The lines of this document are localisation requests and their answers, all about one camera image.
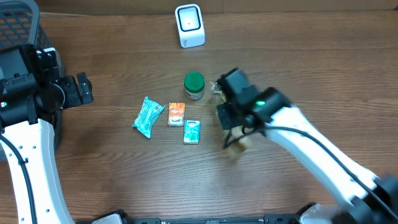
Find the beige wall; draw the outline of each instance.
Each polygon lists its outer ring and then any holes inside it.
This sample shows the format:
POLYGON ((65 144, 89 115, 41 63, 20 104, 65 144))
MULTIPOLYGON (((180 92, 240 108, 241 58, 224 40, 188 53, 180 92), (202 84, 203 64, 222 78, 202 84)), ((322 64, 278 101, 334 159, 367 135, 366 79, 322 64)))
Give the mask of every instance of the beige wall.
POLYGON ((42 12, 87 15, 173 14, 197 3, 203 13, 391 10, 398 0, 36 0, 42 12))

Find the green lid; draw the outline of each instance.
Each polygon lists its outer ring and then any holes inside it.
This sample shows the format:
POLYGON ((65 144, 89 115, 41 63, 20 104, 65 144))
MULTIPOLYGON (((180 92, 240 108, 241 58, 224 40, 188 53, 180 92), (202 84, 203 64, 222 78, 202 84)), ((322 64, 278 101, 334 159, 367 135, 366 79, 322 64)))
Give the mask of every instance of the green lid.
POLYGON ((199 72, 190 72, 185 76, 184 86, 191 93, 199 93, 205 88, 205 77, 199 72))

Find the snack package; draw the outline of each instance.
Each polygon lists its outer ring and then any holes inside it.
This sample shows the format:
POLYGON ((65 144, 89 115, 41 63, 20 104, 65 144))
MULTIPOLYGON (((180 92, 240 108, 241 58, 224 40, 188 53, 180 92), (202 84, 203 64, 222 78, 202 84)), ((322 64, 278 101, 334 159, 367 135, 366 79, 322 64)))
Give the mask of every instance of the snack package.
POLYGON ((184 144, 199 144, 200 121, 185 120, 184 144))
POLYGON ((184 125, 185 103, 169 103, 169 126, 184 125))
POLYGON ((132 127, 136 127, 139 132, 150 138, 150 133, 152 131, 152 126, 155 124, 159 115, 163 112, 166 106, 162 106, 155 101, 145 97, 142 108, 138 113, 138 117, 134 121, 132 127))

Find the green light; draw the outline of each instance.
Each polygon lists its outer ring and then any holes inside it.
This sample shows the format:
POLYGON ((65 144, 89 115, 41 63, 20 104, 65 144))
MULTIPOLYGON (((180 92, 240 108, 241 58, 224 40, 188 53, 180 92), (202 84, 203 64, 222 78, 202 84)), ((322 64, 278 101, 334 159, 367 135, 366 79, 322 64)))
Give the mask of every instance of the green light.
POLYGON ((265 104, 266 104, 266 102, 264 102, 264 101, 257 101, 256 102, 257 106, 264 106, 265 104))

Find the tabletop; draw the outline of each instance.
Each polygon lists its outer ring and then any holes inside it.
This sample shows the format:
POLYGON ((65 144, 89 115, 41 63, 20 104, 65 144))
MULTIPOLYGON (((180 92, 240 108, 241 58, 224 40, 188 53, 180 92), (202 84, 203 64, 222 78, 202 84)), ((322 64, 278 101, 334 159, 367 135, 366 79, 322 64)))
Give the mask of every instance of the tabletop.
MULTIPOLYGON (((296 212, 329 193, 285 149, 253 136, 237 161, 222 150, 209 82, 234 67, 278 88, 344 153, 398 176, 398 12, 205 14, 206 43, 179 46, 174 15, 42 18, 68 75, 86 72, 95 101, 66 110, 56 161, 74 220, 123 208, 132 217, 248 217, 296 212), (205 96, 184 95, 198 71, 205 96), (167 105, 151 139, 132 128, 148 96, 167 105), (167 126, 168 103, 201 121, 199 145, 167 126)), ((17 223, 7 162, 0 223, 17 223)))

